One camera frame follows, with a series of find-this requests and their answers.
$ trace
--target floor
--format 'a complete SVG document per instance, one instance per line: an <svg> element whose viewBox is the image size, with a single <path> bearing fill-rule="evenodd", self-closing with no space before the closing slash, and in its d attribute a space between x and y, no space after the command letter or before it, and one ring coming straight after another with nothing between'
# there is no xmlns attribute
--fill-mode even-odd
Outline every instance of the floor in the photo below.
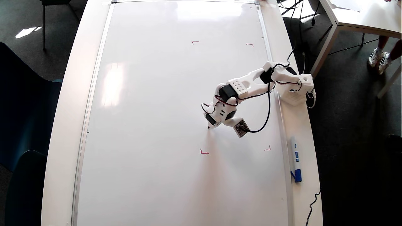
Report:
<svg viewBox="0 0 402 226"><path fill-rule="evenodd" d="M287 7L294 4L293 0L282 1ZM318 0L306 0L302 18L311 15L312 11L314 13L317 3ZM71 1L79 18L85 4L86 0ZM300 9L299 6L295 10L293 18L290 18L293 12L290 10L283 19L292 44L296 44L299 71L303 71L302 52L305 52L304 70L308 72L324 42L318 39L330 21L320 6L315 26L311 26L310 17L304 18L299 32ZM62 79L79 23L67 6L47 6L47 51L42 50L41 29L16 38L22 29L41 26L41 20L40 1L1 1L0 41L40 76L48 80ZM341 32L331 52L360 44L361 38L361 33ZM376 38L376 35L365 36L367 41ZM390 38L385 51L390 51L396 41ZM377 99L376 95L401 59L396 60L385 75L377 75L366 66L367 57L376 45L374 41L328 56L314 80L317 102L309 114L325 226L375 222L391 225L388 222L395 220L396 213L400 213L400 194L397 192L401 187L399 172L402 158L387 151L384 142L388 134L400 136L402 133L401 77L382 99ZM4 225L4 203L11 176L0 165L0 226Z"/></svg>

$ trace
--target desk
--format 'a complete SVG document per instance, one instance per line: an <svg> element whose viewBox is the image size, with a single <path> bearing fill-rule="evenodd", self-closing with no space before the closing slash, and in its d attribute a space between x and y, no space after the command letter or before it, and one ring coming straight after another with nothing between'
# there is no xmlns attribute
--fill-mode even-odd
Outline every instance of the desk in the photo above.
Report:
<svg viewBox="0 0 402 226"><path fill-rule="evenodd" d="M45 184L43 188L42 225L70 225L74 184L83 122L88 105L92 75L99 51L103 28L109 6L104 1L87 2L76 39L70 54L63 86L53 123L52 136L47 159ZM276 1L261 2L261 10L271 46L274 61L285 61L291 51L286 28ZM295 59L290 58L296 66ZM314 200L314 193L320 189L314 142L306 105L293 107L281 105L286 136L295 136L303 152L301 169L303 182L292 184L294 223L305 225L310 211L309 204ZM318 196L309 225L322 225L321 198Z"/></svg>
<svg viewBox="0 0 402 226"><path fill-rule="evenodd" d="M355 31L401 38L402 13L401 8L394 0L391 2L366 0L360 12L337 8L330 0L320 0L320 2L332 22L332 28L311 69L310 73L313 77L317 76L339 31ZM388 81L384 89L379 93L379 98L386 92L386 89L396 80L400 73L400 69L398 69L396 75Z"/></svg>

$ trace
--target chair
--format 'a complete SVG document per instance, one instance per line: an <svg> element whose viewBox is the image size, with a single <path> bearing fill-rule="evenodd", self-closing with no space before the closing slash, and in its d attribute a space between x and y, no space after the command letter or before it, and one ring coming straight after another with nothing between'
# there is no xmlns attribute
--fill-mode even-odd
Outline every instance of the chair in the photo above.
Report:
<svg viewBox="0 0 402 226"><path fill-rule="evenodd" d="M0 164L10 171L30 149L47 155L60 82L38 76L0 43Z"/></svg>
<svg viewBox="0 0 402 226"><path fill-rule="evenodd" d="M19 159L7 190L5 226L41 225L46 156L34 150Z"/></svg>
<svg viewBox="0 0 402 226"><path fill-rule="evenodd" d="M75 18L80 21L77 14L75 14L74 9L71 7L71 0L39 0L42 2L42 40L43 40L43 50L45 50L45 6L54 5L67 5L73 12Z"/></svg>

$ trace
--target whiteboard marker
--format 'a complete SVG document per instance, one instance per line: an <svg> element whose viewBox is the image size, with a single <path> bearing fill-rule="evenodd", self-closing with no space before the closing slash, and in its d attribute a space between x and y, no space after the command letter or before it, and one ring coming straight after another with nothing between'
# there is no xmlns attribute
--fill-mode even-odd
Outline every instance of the whiteboard marker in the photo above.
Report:
<svg viewBox="0 0 402 226"><path fill-rule="evenodd" d="M295 179L295 182L301 182L302 180L302 171L300 170L300 158L299 158L299 150L296 144L296 139L294 136L290 138L290 144L292 145L292 154L293 161L295 163L295 173L290 172Z"/></svg>

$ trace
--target sneaker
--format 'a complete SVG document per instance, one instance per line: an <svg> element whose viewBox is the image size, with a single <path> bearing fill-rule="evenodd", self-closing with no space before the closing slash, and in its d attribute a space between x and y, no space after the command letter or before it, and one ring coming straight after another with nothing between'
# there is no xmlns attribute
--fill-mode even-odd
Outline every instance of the sneaker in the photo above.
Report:
<svg viewBox="0 0 402 226"><path fill-rule="evenodd" d="M378 61L382 58L383 53L377 51L377 48L374 49L373 53L369 56L368 64L374 68Z"/></svg>
<svg viewBox="0 0 402 226"><path fill-rule="evenodd" d="M390 53L384 53L379 61L378 73L380 75L384 73L385 69L387 69L389 65L391 65Z"/></svg>

